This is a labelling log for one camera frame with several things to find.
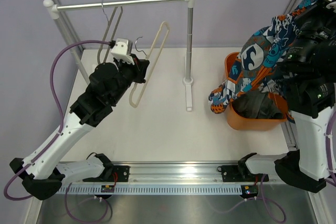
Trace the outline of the colourful patterned shorts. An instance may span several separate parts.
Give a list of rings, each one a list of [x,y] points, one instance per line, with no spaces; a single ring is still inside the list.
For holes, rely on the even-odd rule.
[[[233,101],[249,91],[283,95],[280,80],[276,77],[277,63],[283,61],[299,33],[295,18],[316,1],[302,0],[292,12],[273,17],[269,26],[259,29],[247,40],[229,69],[228,77],[208,96],[213,113],[223,113]]]

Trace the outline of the grey shorts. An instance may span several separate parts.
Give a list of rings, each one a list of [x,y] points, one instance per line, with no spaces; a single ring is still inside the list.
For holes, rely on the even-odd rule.
[[[269,93],[259,90],[249,91],[232,102],[235,112],[247,119],[282,119],[283,113],[275,102],[269,97]]]

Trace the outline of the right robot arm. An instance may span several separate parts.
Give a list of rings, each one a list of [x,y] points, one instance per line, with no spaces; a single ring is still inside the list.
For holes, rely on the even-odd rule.
[[[303,0],[293,17],[297,31],[277,66],[284,76],[298,149],[281,155],[251,153],[238,161],[238,176],[251,181],[275,175],[317,193],[335,183],[335,0]]]

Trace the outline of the cream clothes hanger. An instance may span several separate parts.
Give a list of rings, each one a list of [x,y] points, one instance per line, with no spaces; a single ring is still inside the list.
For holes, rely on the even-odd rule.
[[[155,37],[154,37],[154,40],[153,40],[153,42],[152,42],[152,45],[151,45],[151,47],[150,47],[150,51],[149,51],[148,54],[145,55],[145,59],[146,59],[146,60],[150,60],[151,55],[152,55],[152,52],[154,51],[155,45],[156,45],[156,43],[157,43],[157,41],[158,41],[158,39],[159,39],[159,37],[160,37],[160,35],[161,35],[161,33],[162,33],[162,31],[163,31],[164,28],[166,29],[166,33],[165,33],[165,35],[164,35],[164,37],[163,37],[163,40],[162,40],[162,43],[161,43],[161,45],[160,45],[160,47],[159,47],[159,49],[158,49],[157,57],[154,59],[153,62],[150,63],[150,67],[151,67],[151,68],[150,68],[149,70],[147,70],[147,72],[146,72],[145,83],[142,84],[142,88],[141,88],[141,90],[140,90],[140,92],[139,92],[139,96],[138,96],[138,98],[136,99],[136,101],[133,101],[133,96],[134,96],[134,93],[135,93],[136,90],[137,90],[138,84],[135,83],[135,84],[133,85],[132,90],[130,91],[130,94],[129,94],[129,104],[130,104],[130,106],[133,107],[134,109],[136,109],[136,108],[139,106],[139,104],[140,104],[140,101],[141,101],[141,99],[142,99],[142,97],[143,97],[143,95],[144,95],[144,92],[145,92],[145,90],[146,90],[146,88],[147,88],[147,85],[148,85],[149,82],[150,82],[150,79],[151,79],[153,70],[154,70],[155,67],[156,67],[156,64],[157,64],[157,62],[158,62],[158,59],[160,58],[161,52],[162,52],[162,50],[163,50],[163,48],[164,48],[164,46],[165,46],[167,37],[168,37],[168,35],[169,35],[169,33],[170,33],[170,25],[169,25],[169,23],[168,23],[167,21],[163,21],[163,22],[161,23],[161,25],[160,25],[160,27],[159,27],[159,29],[158,29],[158,31],[157,31]]]

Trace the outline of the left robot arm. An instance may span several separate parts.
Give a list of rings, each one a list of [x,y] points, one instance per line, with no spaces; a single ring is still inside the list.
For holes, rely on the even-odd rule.
[[[101,63],[90,83],[70,107],[61,130],[56,130],[31,156],[14,158],[10,167],[22,179],[26,191],[39,200],[53,196],[63,185],[77,181],[105,182],[113,177],[114,164],[104,154],[84,161],[61,159],[87,133],[98,126],[117,105],[132,83],[145,83],[150,64],[131,54],[134,63],[115,59]]]

